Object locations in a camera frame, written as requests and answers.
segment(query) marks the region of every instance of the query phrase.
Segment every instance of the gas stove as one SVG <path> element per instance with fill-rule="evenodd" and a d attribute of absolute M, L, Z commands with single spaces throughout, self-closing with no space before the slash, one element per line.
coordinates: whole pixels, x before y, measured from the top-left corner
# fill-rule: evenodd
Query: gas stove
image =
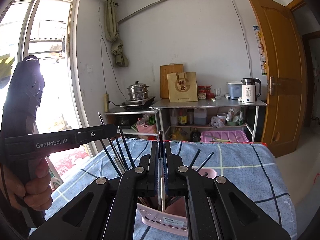
<path fill-rule="evenodd" d="M 137 101 L 126 101 L 120 105 L 127 111 L 137 111 L 137 110 L 147 110 L 149 106 L 152 105 L 155 97 L 148 97 L 146 99 L 137 100 Z"/>

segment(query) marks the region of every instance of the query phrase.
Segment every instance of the white kettle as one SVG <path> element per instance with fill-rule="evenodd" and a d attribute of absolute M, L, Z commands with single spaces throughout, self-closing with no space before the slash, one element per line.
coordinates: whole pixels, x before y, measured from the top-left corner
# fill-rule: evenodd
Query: white kettle
<path fill-rule="evenodd" d="M 257 78 L 243 78 L 242 82 L 242 103 L 252 105 L 257 97 L 261 95 L 261 81 Z M 256 95 L 256 85 L 259 84 L 259 94 Z"/>

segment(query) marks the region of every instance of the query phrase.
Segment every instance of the basket label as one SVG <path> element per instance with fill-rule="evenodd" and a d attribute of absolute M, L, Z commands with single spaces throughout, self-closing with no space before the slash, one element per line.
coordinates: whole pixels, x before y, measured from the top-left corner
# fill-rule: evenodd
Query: basket label
<path fill-rule="evenodd" d="M 173 226 L 183 227 L 183 221 L 163 217 L 163 221 Z"/>

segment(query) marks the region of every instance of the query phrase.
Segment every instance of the kettle handle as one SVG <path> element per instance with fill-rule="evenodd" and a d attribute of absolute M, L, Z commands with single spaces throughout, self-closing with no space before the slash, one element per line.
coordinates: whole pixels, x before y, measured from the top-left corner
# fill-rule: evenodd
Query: kettle handle
<path fill-rule="evenodd" d="M 256 95 L 256 98 L 258 98 L 259 96 L 261 96 L 261 81 L 260 81 L 260 79 L 257 79 L 257 78 L 254 78 L 253 81 L 254 81 L 254 83 L 259 84 L 259 94 Z"/>

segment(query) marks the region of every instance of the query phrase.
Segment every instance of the wooden cutting board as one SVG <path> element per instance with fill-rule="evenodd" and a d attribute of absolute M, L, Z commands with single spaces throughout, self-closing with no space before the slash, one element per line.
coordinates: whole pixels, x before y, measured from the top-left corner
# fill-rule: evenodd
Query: wooden cutting board
<path fill-rule="evenodd" d="M 169 99 L 167 74 L 183 72 L 183 64 L 160 66 L 160 98 Z"/>

